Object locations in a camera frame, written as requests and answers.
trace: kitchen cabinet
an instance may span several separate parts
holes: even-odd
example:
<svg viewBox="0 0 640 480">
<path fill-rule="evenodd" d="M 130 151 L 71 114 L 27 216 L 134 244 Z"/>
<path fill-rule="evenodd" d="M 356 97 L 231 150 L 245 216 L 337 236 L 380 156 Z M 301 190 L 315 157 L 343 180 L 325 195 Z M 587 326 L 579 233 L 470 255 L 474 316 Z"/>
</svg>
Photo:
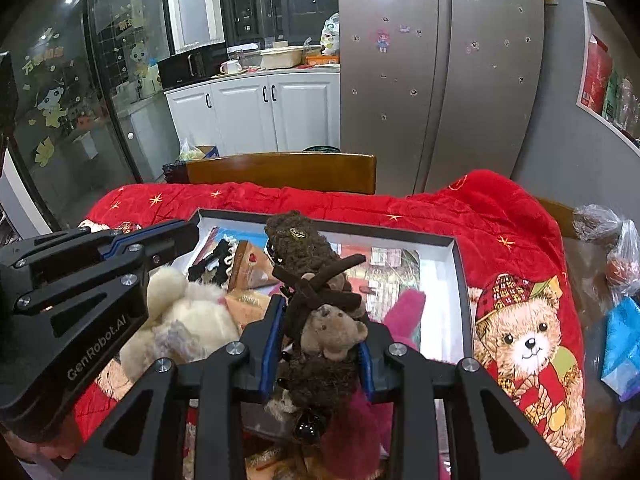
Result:
<svg viewBox="0 0 640 480">
<path fill-rule="evenodd" d="M 195 146 L 217 146 L 221 154 L 225 151 L 208 83 L 167 92 L 166 99 L 180 142 L 189 139 Z"/>
<path fill-rule="evenodd" d="M 340 147 L 340 79 L 337 73 L 269 76 L 273 123 L 280 152 L 311 146 Z"/>
<path fill-rule="evenodd" d="M 278 151 L 268 79 L 265 75 L 229 78 L 209 85 L 224 139 L 220 155 Z"/>
<path fill-rule="evenodd" d="M 340 74 L 316 70 L 236 76 L 166 94 L 178 138 L 220 155 L 340 147 Z"/>
</svg>

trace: red blanket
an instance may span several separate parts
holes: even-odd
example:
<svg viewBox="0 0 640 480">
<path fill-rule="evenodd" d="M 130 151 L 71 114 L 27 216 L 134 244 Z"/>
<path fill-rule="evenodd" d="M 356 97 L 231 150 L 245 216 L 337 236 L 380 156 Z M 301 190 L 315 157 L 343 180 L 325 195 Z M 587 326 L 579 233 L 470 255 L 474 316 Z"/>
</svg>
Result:
<svg viewBox="0 0 640 480">
<path fill-rule="evenodd" d="M 315 219 L 455 236 L 475 310 L 476 358 L 578 478 L 584 442 L 580 324 L 558 225 L 522 188 L 489 171 L 407 198 L 254 184 L 137 184 L 108 193 L 88 219 L 133 230 L 188 219 L 198 208 L 298 209 Z M 113 403 L 95 385 L 85 393 L 76 405 L 83 436 Z"/>
</svg>

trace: chair backrest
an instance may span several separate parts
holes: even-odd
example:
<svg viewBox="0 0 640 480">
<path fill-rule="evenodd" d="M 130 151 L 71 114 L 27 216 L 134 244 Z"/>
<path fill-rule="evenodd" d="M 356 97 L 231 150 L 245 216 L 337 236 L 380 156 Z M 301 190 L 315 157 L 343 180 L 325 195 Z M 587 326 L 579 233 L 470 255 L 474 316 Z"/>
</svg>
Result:
<svg viewBox="0 0 640 480">
<path fill-rule="evenodd" d="M 170 184 L 253 182 L 264 187 L 376 192 L 376 157 L 357 153 L 248 153 L 190 160 L 165 169 Z"/>
</svg>

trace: plastic bag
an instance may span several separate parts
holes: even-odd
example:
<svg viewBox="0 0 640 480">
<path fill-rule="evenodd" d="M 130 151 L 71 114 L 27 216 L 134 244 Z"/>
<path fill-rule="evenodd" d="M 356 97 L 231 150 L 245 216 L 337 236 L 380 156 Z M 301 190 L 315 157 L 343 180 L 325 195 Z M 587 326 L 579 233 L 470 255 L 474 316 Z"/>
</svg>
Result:
<svg viewBox="0 0 640 480">
<path fill-rule="evenodd" d="M 202 150 L 191 144 L 189 139 L 183 139 L 180 143 L 180 156 L 178 160 L 199 160 L 200 158 L 204 158 Z"/>
<path fill-rule="evenodd" d="M 340 50 L 340 22 L 337 12 L 324 22 L 320 45 L 323 56 L 335 56 Z"/>
</svg>

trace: cartoon sticker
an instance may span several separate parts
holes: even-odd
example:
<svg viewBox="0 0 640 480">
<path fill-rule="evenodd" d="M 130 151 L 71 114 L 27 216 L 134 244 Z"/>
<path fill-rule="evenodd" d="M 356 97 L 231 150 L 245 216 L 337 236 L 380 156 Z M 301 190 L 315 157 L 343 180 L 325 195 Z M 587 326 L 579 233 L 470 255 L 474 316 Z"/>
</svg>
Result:
<svg viewBox="0 0 640 480">
<path fill-rule="evenodd" d="M 45 125 L 57 128 L 60 126 L 60 117 L 66 116 L 66 110 L 60 109 L 60 98 L 65 89 L 62 86 L 52 88 L 47 96 L 38 104 L 38 110 L 42 110 Z"/>
<path fill-rule="evenodd" d="M 38 144 L 38 147 L 36 148 L 36 162 L 40 164 L 41 168 L 44 168 L 49 163 L 49 159 L 53 156 L 55 151 L 56 149 L 53 147 L 53 142 L 51 142 L 49 137 Z"/>
<path fill-rule="evenodd" d="M 389 33 L 384 28 L 379 28 L 376 32 L 376 35 L 376 45 L 378 46 L 380 52 L 386 53 L 386 50 L 389 47 Z"/>
</svg>

